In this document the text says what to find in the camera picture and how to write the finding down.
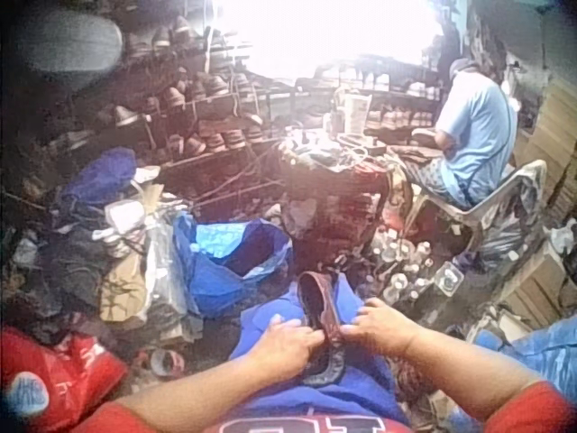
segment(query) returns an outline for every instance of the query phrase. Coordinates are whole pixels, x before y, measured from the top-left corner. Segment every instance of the cardboard box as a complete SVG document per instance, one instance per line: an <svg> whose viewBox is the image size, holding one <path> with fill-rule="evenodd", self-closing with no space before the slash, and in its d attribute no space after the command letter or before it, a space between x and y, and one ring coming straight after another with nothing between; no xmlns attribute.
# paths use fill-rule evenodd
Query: cardboard box
<svg viewBox="0 0 577 433"><path fill-rule="evenodd" d="M505 283L499 300L527 318L533 329L547 327L561 318L559 292L565 275L561 257L546 241Z"/></svg>

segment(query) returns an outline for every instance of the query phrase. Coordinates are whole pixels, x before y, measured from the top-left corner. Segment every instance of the brown shoe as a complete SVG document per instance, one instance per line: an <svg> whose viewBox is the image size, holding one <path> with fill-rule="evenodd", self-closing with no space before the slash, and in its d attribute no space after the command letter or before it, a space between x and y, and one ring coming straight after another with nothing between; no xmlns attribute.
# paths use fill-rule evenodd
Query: brown shoe
<svg viewBox="0 0 577 433"><path fill-rule="evenodd" d="M331 277L317 272L301 273L298 298L307 324L314 330L325 331L325 342L312 354L302 382L312 387L338 382L344 374L344 345L339 330L341 321L334 307Z"/></svg>

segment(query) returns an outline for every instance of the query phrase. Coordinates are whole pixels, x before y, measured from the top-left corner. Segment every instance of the plastic chair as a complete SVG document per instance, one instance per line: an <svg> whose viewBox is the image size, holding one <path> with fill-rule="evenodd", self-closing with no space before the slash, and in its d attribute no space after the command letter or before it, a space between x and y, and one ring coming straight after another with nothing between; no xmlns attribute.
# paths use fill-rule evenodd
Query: plastic chair
<svg viewBox="0 0 577 433"><path fill-rule="evenodd" d="M405 219L404 234L409 233L411 226L415 223L417 216L427 201L434 203L443 210L454 221L468 226L472 230L471 240L465 248L465 252L473 253L482 243L485 232L491 227L495 216L498 214L499 205L507 203L510 197L517 194L517 186L524 177L535 180L538 185L537 200L541 201L543 196L543 186L547 164L545 161L536 160L528 162L509 174L495 189L495 191L485 198L477 206L469 210L462 210L448 204L444 198L435 193L422 188L421 192L413 202L411 210Z"/></svg>

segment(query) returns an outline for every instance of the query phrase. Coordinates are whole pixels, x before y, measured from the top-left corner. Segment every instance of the bright light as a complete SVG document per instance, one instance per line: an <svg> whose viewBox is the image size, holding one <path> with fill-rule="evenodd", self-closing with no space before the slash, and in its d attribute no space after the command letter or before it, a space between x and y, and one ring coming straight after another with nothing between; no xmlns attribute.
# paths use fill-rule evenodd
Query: bright light
<svg viewBox="0 0 577 433"><path fill-rule="evenodd" d="M224 30L253 43L250 70L280 78L311 77L331 60L359 54L421 64L442 34L426 0L220 0Z"/></svg>

